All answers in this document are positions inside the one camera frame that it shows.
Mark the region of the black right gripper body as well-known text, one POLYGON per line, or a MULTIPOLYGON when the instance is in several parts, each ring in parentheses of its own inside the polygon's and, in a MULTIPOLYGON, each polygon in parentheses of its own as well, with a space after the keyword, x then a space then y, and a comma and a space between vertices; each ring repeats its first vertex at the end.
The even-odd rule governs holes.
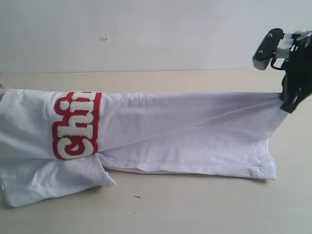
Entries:
POLYGON ((291 92, 312 90, 312 35, 297 38, 294 44, 290 57, 282 64, 285 70, 282 86, 287 85, 291 92))

